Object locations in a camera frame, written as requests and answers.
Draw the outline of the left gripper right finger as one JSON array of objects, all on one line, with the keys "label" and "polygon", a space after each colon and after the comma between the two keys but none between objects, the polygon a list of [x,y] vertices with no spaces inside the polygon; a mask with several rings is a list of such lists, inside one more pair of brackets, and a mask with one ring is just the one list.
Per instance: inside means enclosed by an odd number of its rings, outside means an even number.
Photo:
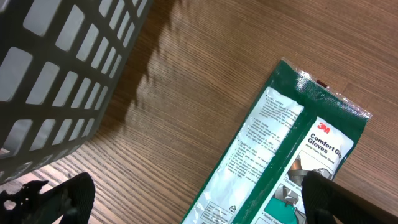
[{"label": "left gripper right finger", "polygon": [[302,198],[308,224],[397,223],[397,217],[324,176],[310,171],[302,181]]}]

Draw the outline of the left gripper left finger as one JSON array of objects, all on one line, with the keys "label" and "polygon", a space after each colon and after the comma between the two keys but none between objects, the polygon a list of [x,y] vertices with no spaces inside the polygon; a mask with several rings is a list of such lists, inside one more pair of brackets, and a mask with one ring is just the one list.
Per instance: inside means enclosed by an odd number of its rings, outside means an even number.
[{"label": "left gripper left finger", "polygon": [[1,223],[88,223],[95,185],[87,172],[40,193],[46,180],[32,180],[14,194],[1,192]]}]

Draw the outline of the green sponge package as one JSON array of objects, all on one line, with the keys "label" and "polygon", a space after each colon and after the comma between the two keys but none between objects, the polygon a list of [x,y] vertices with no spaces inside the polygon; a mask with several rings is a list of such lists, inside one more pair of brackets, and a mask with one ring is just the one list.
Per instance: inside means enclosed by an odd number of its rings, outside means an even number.
[{"label": "green sponge package", "polygon": [[281,59],[182,221],[306,223],[303,178],[333,180],[370,118]]}]

